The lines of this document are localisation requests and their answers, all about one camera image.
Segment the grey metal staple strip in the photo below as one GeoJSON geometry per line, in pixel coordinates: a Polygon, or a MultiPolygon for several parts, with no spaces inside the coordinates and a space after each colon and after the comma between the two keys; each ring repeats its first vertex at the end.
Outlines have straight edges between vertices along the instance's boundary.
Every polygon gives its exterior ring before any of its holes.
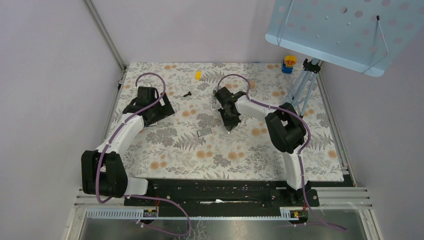
{"type": "Polygon", "coordinates": [[[197,133],[197,136],[200,138],[200,137],[210,135],[212,133],[212,130],[210,128],[204,128],[204,129],[197,130],[196,133],[197,133]]]}

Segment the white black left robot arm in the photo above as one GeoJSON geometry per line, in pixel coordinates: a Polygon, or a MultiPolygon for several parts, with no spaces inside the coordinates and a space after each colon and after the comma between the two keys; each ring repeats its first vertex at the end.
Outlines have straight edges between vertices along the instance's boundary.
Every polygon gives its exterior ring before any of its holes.
{"type": "Polygon", "coordinates": [[[124,153],[144,127],[175,113],[165,92],[140,86],[137,96],[123,112],[114,132],[95,150],[81,156],[82,190],[85,194],[109,198],[145,195],[148,181],[129,177],[123,164],[124,153]]]}

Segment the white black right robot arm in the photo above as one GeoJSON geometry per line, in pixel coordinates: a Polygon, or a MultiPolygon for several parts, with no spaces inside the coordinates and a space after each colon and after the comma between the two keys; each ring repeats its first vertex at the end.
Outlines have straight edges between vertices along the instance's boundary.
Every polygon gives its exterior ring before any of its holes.
{"type": "Polygon", "coordinates": [[[240,116],[246,115],[265,123],[272,145],[282,153],[286,169],[286,199],[293,204],[304,198],[308,182],[305,168],[295,156],[305,143],[307,130],[299,120],[294,107],[284,103],[278,109],[262,106],[248,99],[243,91],[231,93],[226,87],[214,91],[214,98],[221,107],[218,112],[228,132],[241,123],[240,116]]]}

